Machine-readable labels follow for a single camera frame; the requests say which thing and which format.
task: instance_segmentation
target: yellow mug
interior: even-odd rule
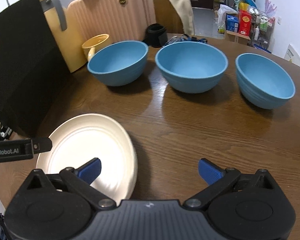
[[[88,39],[82,44],[82,49],[88,61],[96,54],[99,50],[112,44],[109,34],[101,34]]]

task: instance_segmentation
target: wooden table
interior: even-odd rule
[[[297,214],[290,239],[300,240],[300,67],[248,46],[208,38],[229,67],[212,90],[189,95],[173,90],[154,63],[150,48],[144,74],[124,87],[98,82],[86,68],[73,78],[46,116],[38,135],[49,136],[64,121],[84,113],[108,115],[129,133],[138,155],[133,198],[184,201],[206,187],[197,165],[206,157],[244,173],[268,169]],[[276,110],[263,110],[239,92],[235,58],[245,52],[267,56],[291,75],[296,95]],[[5,206],[36,160],[0,164],[0,197]]]

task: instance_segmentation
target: tile floor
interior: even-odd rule
[[[195,35],[223,39],[223,34],[218,33],[213,10],[193,8],[193,14]]]

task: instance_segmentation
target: plate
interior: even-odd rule
[[[83,114],[61,124],[49,136],[52,150],[40,153],[36,168],[46,174],[75,169],[91,160],[101,160],[101,174],[91,186],[120,204],[129,199],[137,180],[138,162],[126,130],[102,114]]]

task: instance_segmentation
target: chair backrest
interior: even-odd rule
[[[157,23],[166,27],[168,33],[184,33],[183,24],[169,0],[153,0]]]

